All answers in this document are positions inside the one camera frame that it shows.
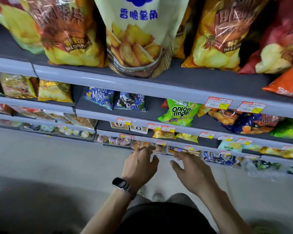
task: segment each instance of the price tag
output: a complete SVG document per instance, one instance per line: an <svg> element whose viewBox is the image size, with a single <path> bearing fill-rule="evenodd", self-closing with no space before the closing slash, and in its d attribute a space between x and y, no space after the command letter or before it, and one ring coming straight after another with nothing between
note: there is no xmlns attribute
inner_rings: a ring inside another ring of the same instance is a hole
<svg viewBox="0 0 293 234"><path fill-rule="evenodd" d="M117 118L117 123L130 126L131 125L131 120L123 119L123 118Z"/></svg>
<svg viewBox="0 0 293 234"><path fill-rule="evenodd" d="M199 135L199 137L209 138L209 139L212 139L214 136L215 136L215 134L207 133L207 132L201 132L201 134Z"/></svg>
<svg viewBox="0 0 293 234"><path fill-rule="evenodd" d="M174 127L174 126L162 126L160 130L175 133L176 127Z"/></svg>
<svg viewBox="0 0 293 234"><path fill-rule="evenodd" d="M148 123L147 128L148 129L151 129L151 130L160 130L162 128L162 126L161 125L152 124L152 123Z"/></svg>
<svg viewBox="0 0 293 234"><path fill-rule="evenodd" d="M228 151L222 151L220 154L229 156L229 155L231 154L231 152L228 152Z"/></svg>
<svg viewBox="0 0 293 234"><path fill-rule="evenodd" d="M66 126L64 126L64 125L60 125L60 124L58 124L58 125L57 125L57 127L58 127L58 128L67 129L67 127L66 127Z"/></svg>
<svg viewBox="0 0 293 234"><path fill-rule="evenodd" d="M159 144L159 145L166 145L166 142L165 141L160 141L160 140L158 140L157 142L156 142L156 144Z"/></svg>
<svg viewBox="0 0 293 234"><path fill-rule="evenodd" d="M186 145L185 146L185 149L186 150L192 150L192 151L194 151L194 147L193 146L189 146L189 145Z"/></svg>
<svg viewBox="0 0 293 234"><path fill-rule="evenodd" d="M246 144L246 145L249 145L251 144L253 141L250 140L250 139L243 139L243 138L240 138L236 141L236 143L242 143L242 144Z"/></svg>
<svg viewBox="0 0 293 234"><path fill-rule="evenodd" d="M288 146L288 145L285 145L281 148L282 150L288 150L288 151L292 151L293 152L293 146Z"/></svg>
<svg viewBox="0 0 293 234"><path fill-rule="evenodd" d="M218 140L224 140L224 141L228 141L228 142L232 141L233 139L234 139L234 137L229 136L229 135L224 135L224 136L218 137Z"/></svg>
<svg viewBox="0 0 293 234"><path fill-rule="evenodd" d="M253 159L253 160L258 160L259 156L256 155L246 155L245 158Z"/></svg>
<svg viewBox="0 0 293 234"><path fill-rule="evenodd" d="M230 99L208 97L208 100L205 103L205 106L209 108L218 108L218 109L227 110L227 108L230 106L231 103L232 103L232 100Z"/></svg>
<svg viewBox="0 0 293 234"><path fill-rule="evenodd" d="M237 111L261 113L261 111L265 108L265 106L266 106L266 104L242 102L241 105L238 107Z"/></svg>
<svg viewBox="0 0 293 234"><path fill-rule="evenodd" d="M126 134L119 134L120 138L128 138L128 139L134 139L135 137L133 135L126 135Z"/></svg>

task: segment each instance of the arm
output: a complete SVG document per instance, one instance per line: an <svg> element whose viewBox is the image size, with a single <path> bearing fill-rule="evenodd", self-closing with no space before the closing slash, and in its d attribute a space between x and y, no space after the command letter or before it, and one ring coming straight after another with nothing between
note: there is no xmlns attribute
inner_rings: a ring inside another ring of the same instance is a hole
<svg viewBox="0 0 293 234"><path fill-rule="evenodd" d="M150 162L154 149L153 146L136 149L125 160L121 178L126 180L135 192L145 185L157 171L158 158L154 156ZM114 233L121 224L131 200L128 193L114 188L103 207L92 217L81 234Z"/></svg>
<svg viewBox="0 0 293 234"><path fill-rule="evenodd" d="M171 166L182 184L198 196L211 212L221 234L252 234L252 229L240 217L231 204L227 193L222 191L211 172L211 168L199 157L190 153L174 154L182 160L184 169L171 161Z"/></svg>

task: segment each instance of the smartwatch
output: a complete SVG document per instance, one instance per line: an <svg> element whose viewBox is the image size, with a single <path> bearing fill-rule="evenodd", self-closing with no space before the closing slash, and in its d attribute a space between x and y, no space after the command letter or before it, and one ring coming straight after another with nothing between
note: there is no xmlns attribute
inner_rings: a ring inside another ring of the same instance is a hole
<svg viewBox="0 0 293 234"><path fill-rule="evenodd" d="M128 184L128 182L122 178L116 177L112 181L112 185L117 187L120 190L127 192L132 199L134 199L137 195L137 193L131 189L131 186Z"/></svg>

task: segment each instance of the gray tile floor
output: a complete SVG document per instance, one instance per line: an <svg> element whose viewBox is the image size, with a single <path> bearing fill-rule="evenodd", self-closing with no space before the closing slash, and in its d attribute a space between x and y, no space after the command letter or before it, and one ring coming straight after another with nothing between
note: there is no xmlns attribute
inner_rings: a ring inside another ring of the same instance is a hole
<svg viewBox="0 0 293 234"><path fill-rule="evenodd" d="M0 128L0 227L36 234L82 227L109 196L111 181L120 176L128 154L124 149ZM186 193L217 230L200 199L177 179L171 157L159 159L146 197ZM223 166L212 166L212 171L245 220L267 220L281 233L293 234L293 177L273 182Z"/></svg>

